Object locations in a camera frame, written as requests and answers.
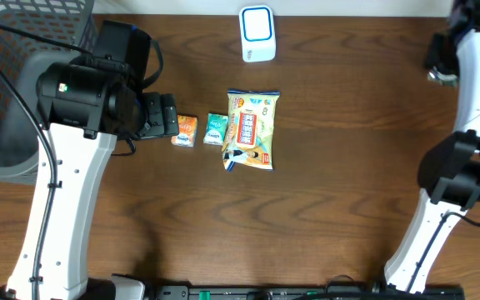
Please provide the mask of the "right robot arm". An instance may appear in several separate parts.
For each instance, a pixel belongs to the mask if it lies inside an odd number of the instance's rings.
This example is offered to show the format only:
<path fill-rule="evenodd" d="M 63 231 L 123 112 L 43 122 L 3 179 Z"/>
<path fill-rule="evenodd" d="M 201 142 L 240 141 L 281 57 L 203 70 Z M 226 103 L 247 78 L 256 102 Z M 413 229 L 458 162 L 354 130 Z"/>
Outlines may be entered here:
<path fill-rule="evenodd" d="M 452 4 L 445 32 L 436 33 L 424 67 L 431 82 L 458 90 L 452 133 L 420 162 L 417 210 L 383 269 L 382 293 L 433 297 L 426 289 L 432 266 L 459 221 L 480 202 L 480 0 Z"/>

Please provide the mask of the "yellow snack bag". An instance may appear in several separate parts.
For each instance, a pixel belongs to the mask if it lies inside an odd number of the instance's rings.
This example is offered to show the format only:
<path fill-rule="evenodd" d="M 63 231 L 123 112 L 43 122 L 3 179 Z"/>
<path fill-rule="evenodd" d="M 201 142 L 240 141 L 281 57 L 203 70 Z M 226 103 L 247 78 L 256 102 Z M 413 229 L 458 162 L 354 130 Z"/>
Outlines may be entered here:
<path fill-rule="evenodd" d="M 234 166 L 273 170 L 273 132 L 279 91 L 229 89 L 228 124 L 222 145 L 224 168 Z"/>

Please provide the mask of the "green tissue packet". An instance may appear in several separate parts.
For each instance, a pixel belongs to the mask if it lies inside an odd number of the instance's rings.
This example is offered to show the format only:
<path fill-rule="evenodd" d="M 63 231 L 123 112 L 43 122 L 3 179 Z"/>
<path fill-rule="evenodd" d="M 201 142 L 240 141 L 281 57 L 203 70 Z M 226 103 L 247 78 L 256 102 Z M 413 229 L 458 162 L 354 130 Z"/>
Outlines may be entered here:
<path fill-rule="evenodd" d="M 228 116 L 209 113 L 203 142 L 210 145 L 222 146 L 228 128 Z"/>

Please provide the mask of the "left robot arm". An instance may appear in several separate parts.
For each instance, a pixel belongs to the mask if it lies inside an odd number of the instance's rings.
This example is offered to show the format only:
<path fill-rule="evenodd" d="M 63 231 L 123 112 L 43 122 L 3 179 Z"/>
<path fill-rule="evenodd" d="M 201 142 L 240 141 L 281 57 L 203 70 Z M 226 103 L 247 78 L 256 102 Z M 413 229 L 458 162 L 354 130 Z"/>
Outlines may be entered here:
<path fill-rule="evenodd" d="M 144 282 L 88 276 L 89 233 L 103 172 L 119 140 L 178 132 L 171 94 L 143 67 L 108 56 L 55 62 L 34 83 L 37 180 L 20 257 L 0 299 L 141 299 Z"/>

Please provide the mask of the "orange snack packet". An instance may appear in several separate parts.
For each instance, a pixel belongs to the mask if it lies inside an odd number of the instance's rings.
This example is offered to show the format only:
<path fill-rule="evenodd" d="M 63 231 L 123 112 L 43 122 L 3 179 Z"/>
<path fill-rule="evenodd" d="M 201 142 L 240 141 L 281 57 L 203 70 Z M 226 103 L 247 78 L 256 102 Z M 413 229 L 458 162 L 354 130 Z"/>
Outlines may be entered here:
<path fill-rule="evenodd" d="M 178 115 L 179 133 L 171 138 L 171 143 L 179 147 L 192 148 L 198 130 L 198 118 L 192 116 Z"/>

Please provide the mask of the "black round-logo snack packet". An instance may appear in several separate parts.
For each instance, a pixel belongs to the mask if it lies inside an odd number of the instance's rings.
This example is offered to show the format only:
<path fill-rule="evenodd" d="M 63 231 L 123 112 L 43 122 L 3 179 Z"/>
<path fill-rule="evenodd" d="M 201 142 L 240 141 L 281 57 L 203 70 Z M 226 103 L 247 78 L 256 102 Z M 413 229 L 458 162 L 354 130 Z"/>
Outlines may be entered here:
<path fill-rule="evenodd" d="M 440 84 L 445 87 L 456 88 L 458 86 L 458 76 L 455 74 L 443 74 L 435 67 L 427 74 L 427 80 L 433 83 Z"/>

